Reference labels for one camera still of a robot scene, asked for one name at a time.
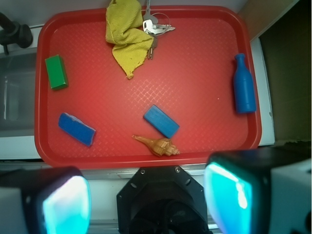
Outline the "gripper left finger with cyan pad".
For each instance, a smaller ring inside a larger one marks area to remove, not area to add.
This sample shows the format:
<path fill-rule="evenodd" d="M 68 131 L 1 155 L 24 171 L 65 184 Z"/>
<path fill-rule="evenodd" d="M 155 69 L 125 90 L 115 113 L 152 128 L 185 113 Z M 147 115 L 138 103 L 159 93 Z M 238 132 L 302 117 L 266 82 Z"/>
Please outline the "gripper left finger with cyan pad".
<path fill-rule="evenodd" d="M 90 217 L 90 187 L 79 169 L 0 172 L 2 234 L 85 234 Z"/>

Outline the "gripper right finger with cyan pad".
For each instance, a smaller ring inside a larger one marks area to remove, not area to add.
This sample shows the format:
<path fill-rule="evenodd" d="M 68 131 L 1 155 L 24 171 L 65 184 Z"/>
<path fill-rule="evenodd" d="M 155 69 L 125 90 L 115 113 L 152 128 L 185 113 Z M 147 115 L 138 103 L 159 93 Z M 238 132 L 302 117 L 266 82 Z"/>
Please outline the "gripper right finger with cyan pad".
<path fill-rule="evenodd" d="M 204 170 L 207 208 L 223 234 L 309 234 L 310 150 L 215 152 Z"/>

